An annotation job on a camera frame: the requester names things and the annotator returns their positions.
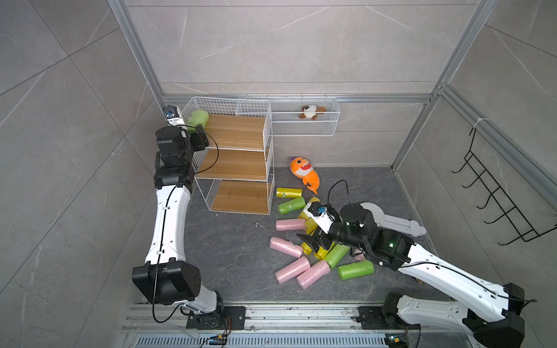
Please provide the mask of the green roll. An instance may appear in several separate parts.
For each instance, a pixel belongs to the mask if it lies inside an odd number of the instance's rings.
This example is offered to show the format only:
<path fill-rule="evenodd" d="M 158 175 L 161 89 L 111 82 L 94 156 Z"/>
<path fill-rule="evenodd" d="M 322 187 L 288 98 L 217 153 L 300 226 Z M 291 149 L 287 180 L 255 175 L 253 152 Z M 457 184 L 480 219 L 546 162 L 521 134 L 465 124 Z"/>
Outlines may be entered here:
<path fill-rule="evenodd" d="M 203 129 L 206 128 L 207 122 L 210 118 L 210 115 L 205 110 L 194 110 L 191 115 L 189 116 L 187 122 L 187 130 L 190 133 L 196 133 L 196 127 L 201 126 Z"/>
<path fill-rule="evenodd" d="M 350 251 L 350 247 L 343 244 L 336 244 L 326 255 L 324 260 L 331 269 L 336 268 L 342 258 Z"/>
<path fill-rule="evenodd" d="M 337 271 L 342 280 L 349 280 L 375 274 L 374 264 L 368 260 L 341 265 L 338 267 Z"/>
<path fill-rule="evenodd" d="M 287 202 L 283 202 L 278 205 L 278 211 L 281 215 L 292 213 L 297 210 L 301 210 L 306 206 L 305 199 L 303 197 L 297 197 Z"/>

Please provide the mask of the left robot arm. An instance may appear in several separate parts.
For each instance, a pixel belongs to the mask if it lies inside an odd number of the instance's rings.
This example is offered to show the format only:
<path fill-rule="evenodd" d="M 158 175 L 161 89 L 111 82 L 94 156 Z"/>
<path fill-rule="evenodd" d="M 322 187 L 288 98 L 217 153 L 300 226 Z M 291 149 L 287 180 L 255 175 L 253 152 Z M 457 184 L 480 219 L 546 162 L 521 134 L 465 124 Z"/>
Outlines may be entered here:
<path fill-rule="evenodd" d="M 149 252 L 131 279 L 151 305 L 172 305 L 198 316 L 223 317 L 222 298 L 202 285 L 200 269 L 186 261 L 184 234 L 194 154 L 213 140 L 202 125 L 165 126 L 156 133 L 154 184 L 157 214 Z"/>

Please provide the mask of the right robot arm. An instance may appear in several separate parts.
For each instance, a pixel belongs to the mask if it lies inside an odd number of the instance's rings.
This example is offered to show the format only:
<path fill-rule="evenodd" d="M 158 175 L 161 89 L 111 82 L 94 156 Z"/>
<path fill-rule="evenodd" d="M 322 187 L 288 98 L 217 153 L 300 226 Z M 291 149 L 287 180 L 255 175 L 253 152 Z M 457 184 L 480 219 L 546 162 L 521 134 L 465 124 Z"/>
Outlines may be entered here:
<path fill-rule="evenodd" d="M 311 202 L 304 213 L 317 224 L 313 235 L 300 238 L 312 250 L 331 243 L 362 252 L 381 267 L 411 276 L 448 295 L 448 301 L 422 300 L 392 292 L 381 307 L 360 307 L 363 329 L 421 329 L 433 326 L 469 335 L 483 347 L 520 347 L 529 300 L 516 284 L 500 285 L 476 277 L 425 249 L 416 237 L 426 229 L 415 220 L 386 215 L 376 204 Z"/>

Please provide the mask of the yellow roll near shelf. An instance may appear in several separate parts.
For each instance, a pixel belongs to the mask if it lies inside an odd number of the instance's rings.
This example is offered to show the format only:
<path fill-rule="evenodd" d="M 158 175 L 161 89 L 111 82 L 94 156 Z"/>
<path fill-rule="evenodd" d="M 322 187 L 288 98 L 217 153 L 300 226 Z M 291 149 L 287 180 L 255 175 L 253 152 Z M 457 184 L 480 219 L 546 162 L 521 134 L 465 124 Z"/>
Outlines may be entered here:
<path fill-rule="evenodd" d="M 281 188 L 276 189 L 276 196 L 278 198 L 296 199 L 303 196 L 303 190 L 300 188 Z"/>

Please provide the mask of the yellow roll middle right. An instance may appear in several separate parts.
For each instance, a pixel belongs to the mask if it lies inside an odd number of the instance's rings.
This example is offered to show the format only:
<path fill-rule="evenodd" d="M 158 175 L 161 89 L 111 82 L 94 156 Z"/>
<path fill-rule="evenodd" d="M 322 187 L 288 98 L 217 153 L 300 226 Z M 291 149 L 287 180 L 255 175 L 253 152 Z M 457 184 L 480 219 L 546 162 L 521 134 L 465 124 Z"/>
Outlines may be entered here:
<path fill-rule="evenodd" d="M 329 252 L 335 247 L 335 245 L 336 244 L 333 242 L 329 248 L 323 248 L 320 246 L 318 252 L 314 252 L 313 255 L 318 260 L 323 260 L 329 254 Z"/>

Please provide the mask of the yellow roll middle left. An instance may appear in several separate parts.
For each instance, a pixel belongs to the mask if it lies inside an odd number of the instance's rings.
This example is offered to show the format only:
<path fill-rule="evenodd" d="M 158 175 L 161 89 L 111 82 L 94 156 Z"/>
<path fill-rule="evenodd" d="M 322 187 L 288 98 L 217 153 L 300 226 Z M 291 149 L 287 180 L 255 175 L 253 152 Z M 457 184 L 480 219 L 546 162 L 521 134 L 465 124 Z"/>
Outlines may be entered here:
<path fill-rule="evenodd" d="M 303 242 L 301 244 L 301 247 L 303 248 L 303 253 L 305 255 L 310 255 L 311 253 L 313 253 L 313 250 L 311 249 L 311 247 L 307 243 Z"/>

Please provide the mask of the pink roll upper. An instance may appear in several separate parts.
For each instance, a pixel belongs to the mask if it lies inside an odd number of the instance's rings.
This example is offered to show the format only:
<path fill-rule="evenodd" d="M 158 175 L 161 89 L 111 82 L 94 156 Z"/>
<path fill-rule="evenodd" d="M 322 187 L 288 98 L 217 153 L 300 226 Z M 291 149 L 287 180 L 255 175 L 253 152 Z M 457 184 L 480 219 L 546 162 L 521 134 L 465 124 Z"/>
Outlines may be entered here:
<path fill-rule="evenodd" d="M 293 218 L 276 221 L 277 231 L 304 231 L 306 232 L 305 219 Z"/>

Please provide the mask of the pink roll lower left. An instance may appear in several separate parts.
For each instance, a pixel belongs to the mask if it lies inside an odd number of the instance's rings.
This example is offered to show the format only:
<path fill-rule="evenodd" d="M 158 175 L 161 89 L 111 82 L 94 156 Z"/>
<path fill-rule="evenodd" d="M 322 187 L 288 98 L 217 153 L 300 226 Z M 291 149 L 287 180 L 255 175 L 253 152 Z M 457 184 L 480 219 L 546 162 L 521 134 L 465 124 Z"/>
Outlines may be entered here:
<path fill-rule="evenodd" d="M 275 278 L 280 284 L 283 284 L 292 278 L 298 277 L 310 267 L 311 265 L 309 260 L 305 256 L 302 256 L 291 264 L 275 272 Z"/>

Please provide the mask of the pink roll left middle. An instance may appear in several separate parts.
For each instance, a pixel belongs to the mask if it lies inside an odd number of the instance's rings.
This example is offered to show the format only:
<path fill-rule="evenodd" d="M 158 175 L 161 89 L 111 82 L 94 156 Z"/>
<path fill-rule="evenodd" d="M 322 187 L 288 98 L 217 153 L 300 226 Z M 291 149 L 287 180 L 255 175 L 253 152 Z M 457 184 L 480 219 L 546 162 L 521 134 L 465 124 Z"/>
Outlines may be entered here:
<path fill-rule="evenodd" d="M 271 237 L 270 248 L 294 258 L 301 258 L 303 256 L 303 248 L 300 245 L 275 236 Z"/>

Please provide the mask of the pink roll lower right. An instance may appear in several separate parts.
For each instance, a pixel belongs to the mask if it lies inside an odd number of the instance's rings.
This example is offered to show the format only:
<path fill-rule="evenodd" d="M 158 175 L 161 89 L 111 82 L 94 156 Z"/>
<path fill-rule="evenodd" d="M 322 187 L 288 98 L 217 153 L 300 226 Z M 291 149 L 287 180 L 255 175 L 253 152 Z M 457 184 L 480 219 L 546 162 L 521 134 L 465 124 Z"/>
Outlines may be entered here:
<path fill-rule="evenodd" d="M 319 279 L 331 272 L 328 262 L 320 260 L 312 265 L 307 271 L 297 277 L 297 282 L 302 289 L 308 289 Z"/>

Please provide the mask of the orange shark plush toy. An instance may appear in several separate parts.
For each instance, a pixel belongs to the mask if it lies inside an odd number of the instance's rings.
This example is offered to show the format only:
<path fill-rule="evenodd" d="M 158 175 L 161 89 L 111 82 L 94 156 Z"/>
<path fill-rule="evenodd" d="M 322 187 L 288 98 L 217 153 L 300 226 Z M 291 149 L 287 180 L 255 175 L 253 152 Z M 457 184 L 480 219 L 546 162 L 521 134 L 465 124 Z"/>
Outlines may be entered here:
<path fill-rule="evenodd" d="M 294 176 L 303 180 L 303 185 L 314 194 L 318 194 L 320 187 L 319 174 L 310 162 L 303 157 L 295 157 L 290 161 L 290 170 Z"/>

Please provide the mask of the brown white plush toy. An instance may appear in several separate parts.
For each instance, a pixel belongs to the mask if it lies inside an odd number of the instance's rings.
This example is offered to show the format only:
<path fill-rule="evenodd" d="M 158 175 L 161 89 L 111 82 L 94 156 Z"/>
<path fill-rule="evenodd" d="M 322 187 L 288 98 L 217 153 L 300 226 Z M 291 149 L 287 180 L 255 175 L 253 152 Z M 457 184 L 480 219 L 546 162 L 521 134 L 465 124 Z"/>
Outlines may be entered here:
<path fill-rule="evenodd" d="M 311 104 L 302 108 L 302 112 L 298 115 L 298 118 L 300 120 L 317 120 L 320 115 L 323 115 L 326 112 L 327 109 L 325 107 L 317 107 L 316 105 Z"/>

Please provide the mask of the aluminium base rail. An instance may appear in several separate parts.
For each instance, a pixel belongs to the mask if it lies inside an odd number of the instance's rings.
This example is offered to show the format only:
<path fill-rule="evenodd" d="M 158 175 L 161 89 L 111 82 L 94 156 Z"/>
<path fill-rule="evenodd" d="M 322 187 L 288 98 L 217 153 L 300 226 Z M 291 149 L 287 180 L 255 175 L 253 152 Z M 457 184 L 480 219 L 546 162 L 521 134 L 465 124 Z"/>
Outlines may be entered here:
<path fill-rule="evenodd" d="M 133 304 L 114 347 L 478 347 L 465 333 L 373 319 L 378 303 L 230 303 L 222 318 Z"/>

